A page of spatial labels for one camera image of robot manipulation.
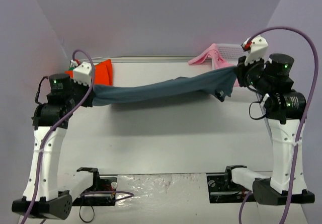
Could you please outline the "blue t shirt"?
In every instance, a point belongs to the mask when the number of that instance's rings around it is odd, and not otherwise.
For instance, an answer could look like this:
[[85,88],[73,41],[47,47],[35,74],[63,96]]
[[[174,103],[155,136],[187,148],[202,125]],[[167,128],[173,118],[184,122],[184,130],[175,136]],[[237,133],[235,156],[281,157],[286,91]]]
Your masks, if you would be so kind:
[[235,81],[235,66],[212,70],[195,77],[179,77],[160,83],[138,87],[114,87],[95,85],[94,106],[106,106],[119,103],[135,103],[171,97],[192,92],[213,95],[223,102],[230,97]]

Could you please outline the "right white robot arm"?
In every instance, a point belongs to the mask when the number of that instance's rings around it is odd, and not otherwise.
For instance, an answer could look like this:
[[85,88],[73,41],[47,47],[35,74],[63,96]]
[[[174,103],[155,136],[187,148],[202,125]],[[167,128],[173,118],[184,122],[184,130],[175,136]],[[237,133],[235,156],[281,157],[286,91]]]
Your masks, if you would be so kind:
[[263,205],[285,205],[288,193],[290,203],[314,203],[315,195],[304,180],[301,137],[297,136],[307,100],[292,88],[289,73],[294,59],[281,53],[271,54],[268,61],[247,63],[246,59],[239,58],[235,72],[241,87],[252,86],[262,96],[258,103],[265,109],[263,117],[271,131],[273,172],[268,177],[246,166],[228,166],[223,184],[228,190],[245,187]]

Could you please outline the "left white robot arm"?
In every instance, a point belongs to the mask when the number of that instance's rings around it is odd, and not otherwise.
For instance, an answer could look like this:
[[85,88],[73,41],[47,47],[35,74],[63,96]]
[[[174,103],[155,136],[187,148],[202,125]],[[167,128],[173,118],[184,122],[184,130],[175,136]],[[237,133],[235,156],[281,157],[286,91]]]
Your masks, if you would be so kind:
[[67,73],[46,76],[50,84],[47,101],[38,101],[36,93],[33,120],[34,150],[26,189],[20,199],[13,201],[12,212],[28,218],[62,219],[70,214],[73,200],[86,189],[90,193],[100,190],[101,179],[85,173],[70,190],[59,190],[58,165],[68,122],[80,107],[92,106],[94,75],[76,79]]

